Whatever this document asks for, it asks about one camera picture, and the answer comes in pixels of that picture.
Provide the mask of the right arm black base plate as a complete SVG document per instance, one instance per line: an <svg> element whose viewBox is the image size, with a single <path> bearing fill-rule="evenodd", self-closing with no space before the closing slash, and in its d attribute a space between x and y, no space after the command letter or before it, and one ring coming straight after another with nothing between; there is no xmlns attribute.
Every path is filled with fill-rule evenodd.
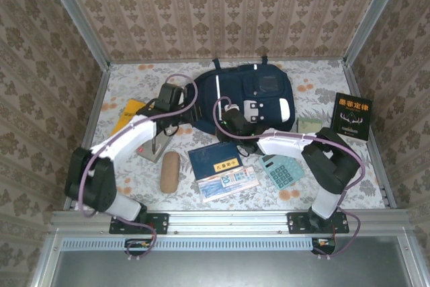
<svg viewBox="0 0 430 287"><path fill-rule="evenodd" d="M346 214L335 212L330 218L322 219L309 212L287 213L289 234L349 233Z"/></svg>

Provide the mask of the grey metal sheet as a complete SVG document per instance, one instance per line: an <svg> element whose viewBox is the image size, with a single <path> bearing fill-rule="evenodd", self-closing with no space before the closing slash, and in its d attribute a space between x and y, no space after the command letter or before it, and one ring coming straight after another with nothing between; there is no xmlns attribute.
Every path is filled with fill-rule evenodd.
<svg viewBox="0 0 430 287"><path fill-rule="evenodd" d="M309 251L62 252L52 287L411 287L393 238L362 237L331 259Z"/></svg>

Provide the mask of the teal calculator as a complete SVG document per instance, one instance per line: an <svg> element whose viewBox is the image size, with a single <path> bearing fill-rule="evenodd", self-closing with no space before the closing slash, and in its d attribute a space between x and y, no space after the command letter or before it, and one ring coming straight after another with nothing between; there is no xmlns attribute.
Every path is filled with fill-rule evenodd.
<svg viewBox="0 0 430 287"><path fill-rule="evenodd" d="M283 155L264 155L259 158L262 168L278 190L285 190L304 177L300 164Z"/></svg>

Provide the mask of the navy blue backpack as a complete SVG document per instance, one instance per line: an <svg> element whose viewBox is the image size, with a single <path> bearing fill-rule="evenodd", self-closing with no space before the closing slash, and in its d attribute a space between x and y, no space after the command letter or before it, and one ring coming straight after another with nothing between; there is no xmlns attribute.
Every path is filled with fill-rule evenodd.
<svg viewBox="0 0 430 287"><path fill-rule="evenodd" d="M208 134L216 132L212 108L222 96L229 97L252 124L261 124L281 131L290 131L295 122L295 104L292 84L287 73L262 58L260 64L225 68L218 59L215 69L198 76L196 104L201 118L192 126Z"/></svg>

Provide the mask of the black book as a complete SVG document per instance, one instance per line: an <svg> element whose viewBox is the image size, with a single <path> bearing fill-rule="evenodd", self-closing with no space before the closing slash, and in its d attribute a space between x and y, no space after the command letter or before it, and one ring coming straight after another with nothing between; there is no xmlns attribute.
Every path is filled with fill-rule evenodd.
<svg viewBox="0 0 430 287"><path fill-rule="evenodd" d="M331 128L343 136L367 142L372 104L370 99L336 93Z"/></svg>

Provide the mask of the brown cork pencil case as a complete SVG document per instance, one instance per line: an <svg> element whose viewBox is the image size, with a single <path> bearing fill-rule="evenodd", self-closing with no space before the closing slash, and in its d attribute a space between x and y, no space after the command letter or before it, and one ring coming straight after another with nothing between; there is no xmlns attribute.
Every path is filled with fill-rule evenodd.
<svg viewBox="0 0 430 287"><path fill-rule="evenodd" d="M174 151L165 153L161 167L160 190L173 194L179 185L180 156Z"/></svg>

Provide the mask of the yellow book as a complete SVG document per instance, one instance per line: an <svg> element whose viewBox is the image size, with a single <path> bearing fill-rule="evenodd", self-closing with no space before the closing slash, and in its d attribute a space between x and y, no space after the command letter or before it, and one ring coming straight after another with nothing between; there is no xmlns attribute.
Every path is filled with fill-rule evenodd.
<svg viewBox="0 0 430 287"><path fill-rule="evenodd" d="M145 107L145 105L146 104L141 101L137 101L135 99L129 99L117 124L112 130L111 135L115 135L115 133L123 129L123 127L125 127L129 123L129 121L131 121L131 119L135 116L136 112L139 109Z"/></svg>

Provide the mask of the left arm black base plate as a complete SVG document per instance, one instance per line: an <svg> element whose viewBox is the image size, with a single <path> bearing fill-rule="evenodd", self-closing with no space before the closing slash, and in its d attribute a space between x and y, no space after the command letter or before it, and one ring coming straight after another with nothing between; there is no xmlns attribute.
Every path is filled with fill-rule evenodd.
<svg viewBox="0 0 430 287"><path fill-rule="evenodd" d="M137 218L135 222L142 221L144 224L154 228L157 234L166 235L169 227L168 213L149 212L144 216ZM126 224L121 220L111 218L109 233L112 235L143 235L151 234L151 230L138 227L136 225Z"/></svg>

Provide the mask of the navy notebook with yellow label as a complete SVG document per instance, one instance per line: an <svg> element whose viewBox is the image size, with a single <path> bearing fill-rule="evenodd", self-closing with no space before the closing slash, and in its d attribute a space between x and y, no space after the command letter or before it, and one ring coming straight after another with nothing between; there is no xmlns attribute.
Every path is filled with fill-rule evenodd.
<svg viewBox="0 0 430 287"><path fill-rule="evenodd" d="M243 166L233 142L219 142L188 152L196 181Z"/></svg>

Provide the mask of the grey pen box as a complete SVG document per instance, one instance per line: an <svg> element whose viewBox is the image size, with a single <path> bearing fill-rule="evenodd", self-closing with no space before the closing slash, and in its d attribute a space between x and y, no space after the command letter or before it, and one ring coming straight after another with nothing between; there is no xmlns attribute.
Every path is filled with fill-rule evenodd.
<svg viewBox="0 0 430 287"><path fill-rule="evenodd" d="M157 163L165 149L171 142L171 137L163 132L158 134L155 138L146 141L136 149L136 154L148 161Z"/></svg>

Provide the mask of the floral patterned table cloth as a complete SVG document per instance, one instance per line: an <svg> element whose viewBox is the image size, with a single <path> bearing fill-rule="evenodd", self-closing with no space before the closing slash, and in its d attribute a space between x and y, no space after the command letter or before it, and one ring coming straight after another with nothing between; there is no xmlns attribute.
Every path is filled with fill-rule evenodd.
<svg viewBox="0 0 430 287"><path fill-rule="evenodd" d="M285 72L292 84L296 116L331 123L335 96L348 93L349 85L339 60L285 60L275 65ZM103 104L96 117L93 142L107 139L130 99L146 102L159 94L165 81L184 85L189 78L212 70L211 61L200 63L115 64L103 94ZM211 145L216 137L186 124L179 128L168 150L179 153L179 185L173 194L160 189L161 163L153 163L131 154L116 169L119 192L145 204L149 210L305 210L314 201L318 184L310 171L285 190L278 190L263 170L257 155L243 155L259 180L256 187L225 198L203 202L188 153Z"/></svg>

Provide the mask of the wide aluminium frame rail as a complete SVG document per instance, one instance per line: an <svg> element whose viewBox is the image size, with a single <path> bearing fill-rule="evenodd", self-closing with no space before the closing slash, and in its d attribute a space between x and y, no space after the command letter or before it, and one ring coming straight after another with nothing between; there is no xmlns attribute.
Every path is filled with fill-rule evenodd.
<svg viewBox="0 0 430 287"><path fill-rule="evenodd" d="M288 234L287 210L272 211L168 211L168 236L180 237L274 237ZM347 221L352 235L361 221L360 237L399 236L413 232L406 210L367 209L348 210ZM49 235L64 237L106 236L110 217L98 214L85 218L76 211L54 212L48 229Z"/></svg>

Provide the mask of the aluminium corner post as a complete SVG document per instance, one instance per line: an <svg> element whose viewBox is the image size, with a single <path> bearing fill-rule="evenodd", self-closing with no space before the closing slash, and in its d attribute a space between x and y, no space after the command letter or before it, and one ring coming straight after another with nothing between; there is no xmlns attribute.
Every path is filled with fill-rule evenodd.
<svg viewBox="0 0 430 287"><path fill-rule="evenodd" d="M350 67L356 60L388 2L389 0L372 0L370 2L368 10L343 56L344 63L347 67Z"/></svg>
<svg viewBox="0 0 430 287"><path fill-rule="evenodd" d="M84 39L88 49L91 51L94 59L99 65L102 72L109 69L110 60L103 49L101 42L98 40L94 29L91 27L89 20L77 0L60 0L70 15L73 23L76 25L80 35Z"/></svg>

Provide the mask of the green sticky note pad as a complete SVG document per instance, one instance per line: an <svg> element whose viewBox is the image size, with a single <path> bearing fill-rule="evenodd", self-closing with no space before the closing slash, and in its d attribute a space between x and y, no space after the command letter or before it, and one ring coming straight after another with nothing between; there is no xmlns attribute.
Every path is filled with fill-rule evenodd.
<svg viewBox="0 0 430 287"><path fill-rule="evenodd" d="M297 131L304 134L316 133L321 130L322 125L319 119L300 117L297 120Z"/></svg>

